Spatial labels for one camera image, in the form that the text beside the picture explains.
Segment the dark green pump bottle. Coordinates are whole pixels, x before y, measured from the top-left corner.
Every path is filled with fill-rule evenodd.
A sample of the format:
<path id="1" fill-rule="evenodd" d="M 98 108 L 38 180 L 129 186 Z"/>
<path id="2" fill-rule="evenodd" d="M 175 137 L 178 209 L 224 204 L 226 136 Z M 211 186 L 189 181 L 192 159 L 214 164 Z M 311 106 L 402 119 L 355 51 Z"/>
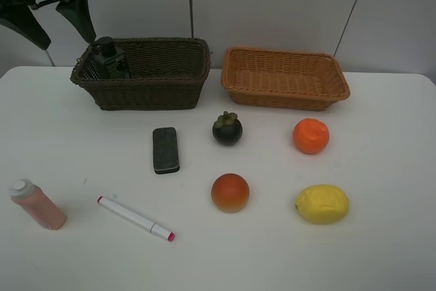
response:
<path id="1" fill-rule="evenodd" d="M 125 52 L 111 37 L 101 37 L 93 44 L 97 73 L 100 79 L 129 80 L 130 72 Z"/>

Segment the pink bottle white cap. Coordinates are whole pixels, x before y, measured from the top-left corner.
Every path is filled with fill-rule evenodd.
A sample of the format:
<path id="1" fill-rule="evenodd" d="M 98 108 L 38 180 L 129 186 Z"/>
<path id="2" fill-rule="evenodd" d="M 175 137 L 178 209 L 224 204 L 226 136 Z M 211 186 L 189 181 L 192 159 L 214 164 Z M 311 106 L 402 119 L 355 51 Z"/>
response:
<path id="1" fill-rule="evenodd" d="M 8 192 L 11 200 L 45 229 L 58 230 L 67 221 L 66 214 L 29 179 L 14 181 Z"/>

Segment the black felt whiteboard eraser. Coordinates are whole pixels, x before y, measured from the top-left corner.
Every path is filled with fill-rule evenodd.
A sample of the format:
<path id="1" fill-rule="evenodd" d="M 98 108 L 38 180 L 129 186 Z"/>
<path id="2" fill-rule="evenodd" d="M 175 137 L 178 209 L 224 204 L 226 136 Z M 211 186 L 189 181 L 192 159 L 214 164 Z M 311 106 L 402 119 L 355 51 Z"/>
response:
<path id="1" fill-rule="evenodd" d="M 156 174 L 170 174 L 180 170 L 178 139 L 174 127 L 153 130 L 153 169 Z"/>

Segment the dark purple mangosteen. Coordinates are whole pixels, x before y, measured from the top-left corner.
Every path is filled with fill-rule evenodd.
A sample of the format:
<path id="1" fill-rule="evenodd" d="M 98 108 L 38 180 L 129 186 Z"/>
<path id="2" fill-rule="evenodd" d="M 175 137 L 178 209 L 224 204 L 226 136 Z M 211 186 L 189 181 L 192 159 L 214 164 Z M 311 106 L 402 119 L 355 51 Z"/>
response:
<path id="1" fill-rule="evenodd" d="M 238 115 L 234 112 L 224 111 L 213 123 L 212 133 L 219 144 L 225 146 L 236 144 L 243 134 L 243 127 Z"/>

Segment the white marker pink caps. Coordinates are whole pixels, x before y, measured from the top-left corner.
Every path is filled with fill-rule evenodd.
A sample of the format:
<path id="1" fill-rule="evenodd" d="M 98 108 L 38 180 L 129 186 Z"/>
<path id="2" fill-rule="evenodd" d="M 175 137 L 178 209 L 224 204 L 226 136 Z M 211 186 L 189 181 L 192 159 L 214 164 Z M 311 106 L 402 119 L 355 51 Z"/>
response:
<path id="1" fill-rule="evenodd" d="M 168 242 L 172 242 L 175 239 L 175 233 L 159 225 L 156 221 L 153 221 L 129 208 L 119 204 L 118 202 L 109 199 L 104 196 L 100 196 L 97 199 L 97 203 L 105 209 L 111 211 L 115 215 L 129 221 L 130 223 L 148 231 L 149 233 L 158 236 Z"/>

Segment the red orange peach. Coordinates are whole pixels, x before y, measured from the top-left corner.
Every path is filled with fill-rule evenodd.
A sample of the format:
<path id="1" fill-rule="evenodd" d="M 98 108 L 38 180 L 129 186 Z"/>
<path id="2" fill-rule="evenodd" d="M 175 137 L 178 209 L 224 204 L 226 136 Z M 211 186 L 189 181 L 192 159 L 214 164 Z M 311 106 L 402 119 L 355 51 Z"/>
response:
<path id="1" fill-rule="evenodd" d="M 241 211 L 250 196 L 249 185 L 240 175 L 228 173 L 221 175 L 211 188 L 214 205 L 225 213 Z"/>

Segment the orange tangerine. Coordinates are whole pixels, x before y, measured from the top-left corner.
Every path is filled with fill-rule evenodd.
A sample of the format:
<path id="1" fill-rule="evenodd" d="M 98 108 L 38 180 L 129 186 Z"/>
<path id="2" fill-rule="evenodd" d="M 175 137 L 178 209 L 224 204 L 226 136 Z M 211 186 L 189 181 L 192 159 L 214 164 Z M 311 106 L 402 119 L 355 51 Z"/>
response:
<path id="1" fill-rule="evenodd" d="M 329 143 L 330 132 L 325 123 L 317 119 L 303 119 L 292 132 L 295 147 L 306 154 L 315 155 L 323 151 Z"/>

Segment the yellow lemon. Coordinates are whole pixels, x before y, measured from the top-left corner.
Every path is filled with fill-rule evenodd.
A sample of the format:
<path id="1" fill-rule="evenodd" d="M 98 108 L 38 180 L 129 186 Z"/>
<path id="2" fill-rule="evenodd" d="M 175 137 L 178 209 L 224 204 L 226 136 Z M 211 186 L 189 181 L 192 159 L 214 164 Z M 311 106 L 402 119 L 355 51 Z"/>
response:
<path id="1" fill-rule="evenodd" d="M 337 223 L 348 214 L 349 199 L 335 185 L 312 185 L 298 194 L 295 207 L 309 223 L 328 225 Z"/>

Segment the dark brown wicker basket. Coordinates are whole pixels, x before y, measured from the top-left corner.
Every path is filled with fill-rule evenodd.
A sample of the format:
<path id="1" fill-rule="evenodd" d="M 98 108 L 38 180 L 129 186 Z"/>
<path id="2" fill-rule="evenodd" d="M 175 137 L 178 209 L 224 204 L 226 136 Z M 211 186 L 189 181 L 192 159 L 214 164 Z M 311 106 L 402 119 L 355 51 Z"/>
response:
<path id="1" fill-rule="evenodd" d="M 89 46 L 77 60 L 70 80 L 102 109 L 186 110 L 195 108 L 211 68 L 205 40 L 185 37 L 115 39 L 125 52 L 130 77 L 101 79 L 97 47 Z"/>

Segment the orange wicker basket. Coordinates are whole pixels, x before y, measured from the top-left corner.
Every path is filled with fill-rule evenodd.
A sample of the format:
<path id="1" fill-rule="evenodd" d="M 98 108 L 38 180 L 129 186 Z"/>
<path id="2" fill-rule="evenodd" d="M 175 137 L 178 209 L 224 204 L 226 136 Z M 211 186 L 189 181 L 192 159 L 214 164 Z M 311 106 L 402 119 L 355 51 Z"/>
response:
<path id="1" fill-rule="evenodd" d="M 339 63 L 324 53 L 229 48 L 221 84 L 246 106 L 323 111 L 350 96 Z"/>

